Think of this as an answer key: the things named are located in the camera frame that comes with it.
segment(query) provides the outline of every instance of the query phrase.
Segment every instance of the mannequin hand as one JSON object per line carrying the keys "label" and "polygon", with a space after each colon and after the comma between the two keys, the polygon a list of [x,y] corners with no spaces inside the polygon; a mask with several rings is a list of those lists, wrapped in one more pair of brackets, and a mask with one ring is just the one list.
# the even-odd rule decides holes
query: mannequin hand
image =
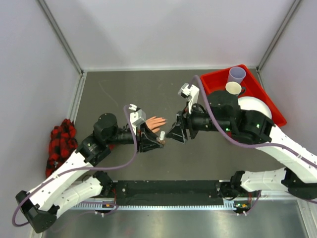
{"label": "mannequin hand", "polygon": [[160,130],[159,127],[166,124],[166,119],[165,118],[152,117],[150,119],[147,119],[145,123],[147,124],[147,127],[153,133],[157,133]]}

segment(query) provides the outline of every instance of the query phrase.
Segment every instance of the red and black checkered cloth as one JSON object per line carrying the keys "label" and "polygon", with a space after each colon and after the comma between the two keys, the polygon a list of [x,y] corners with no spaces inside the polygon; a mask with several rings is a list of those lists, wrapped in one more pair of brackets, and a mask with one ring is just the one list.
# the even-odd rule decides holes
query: red and black checkered cloth
{"label": "red and black checkered cloth", "polygon": [[51,131],[49,159],[45,171],[46,177],[57,170],[78,147],[75,134],[74,122],[69,119],[65,119],[60,126],[55,126]]}

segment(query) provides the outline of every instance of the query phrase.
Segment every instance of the red plastic tray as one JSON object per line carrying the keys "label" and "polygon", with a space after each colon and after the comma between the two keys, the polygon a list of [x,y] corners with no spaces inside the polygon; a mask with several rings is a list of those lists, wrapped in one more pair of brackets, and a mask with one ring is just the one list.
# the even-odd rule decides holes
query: red plastic tray
{"label": "red plastic tray", "polygon": [[[263,88],[260,86],[258,81],[253,77],[253,75],[248,70],[248,68],[243,64],[237,65],[237,66],[243,68],[247,73],[246,77],[241,82],[241,86],[246,88],[246,92],[241,97],[251,96],[251,97],[255,97],[262,100],[263,102],[267,104],[267,106],[271,110],[272,119],[274,123],[278,125],[279,127],[286,125],[287,124],[286,119],[284,118],[282,113],[277,109],[277,107],[274,105],[274,103],[266,94],[266,92],[263,90]],[[214,91],[225,90],[225,85],[228,80],[230,69],[231,68],[226,68],[223,70],[204,74],[201,76],[201,80],[207,95],[209,95],[210,93]]]}

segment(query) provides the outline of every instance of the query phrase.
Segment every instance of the white wall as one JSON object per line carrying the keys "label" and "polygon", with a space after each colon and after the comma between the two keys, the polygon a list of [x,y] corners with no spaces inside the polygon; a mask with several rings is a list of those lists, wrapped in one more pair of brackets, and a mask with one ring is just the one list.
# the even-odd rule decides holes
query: white wall
{"label": "white wall", "polygon": [[0,236],[25,238],[30,226],[11,225],[15,195],[45,178],[50,131],[67,116],[78,74],[36,1],[2,1],[0,32]]}
{"label": "white wall", "polygon": [[317,1],[305,0],[273,51],[264,87],[288,120],[290,137],[317,154]]}
{"label": "white wall", "polygon": [[84,69],[256,66],[293,0],[46,0]]}

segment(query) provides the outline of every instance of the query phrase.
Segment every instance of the mug handle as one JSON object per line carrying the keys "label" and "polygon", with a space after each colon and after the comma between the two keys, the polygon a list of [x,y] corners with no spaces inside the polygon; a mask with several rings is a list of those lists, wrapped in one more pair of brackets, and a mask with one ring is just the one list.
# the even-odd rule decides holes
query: mug handle
{"label": "mug handle", "polygon": [[241,96],[241,95],[244,94],[245,92],[246,92],[246,88],[245,88],[245,87],[242,87],[241,93],[239,93],[238,96]]}

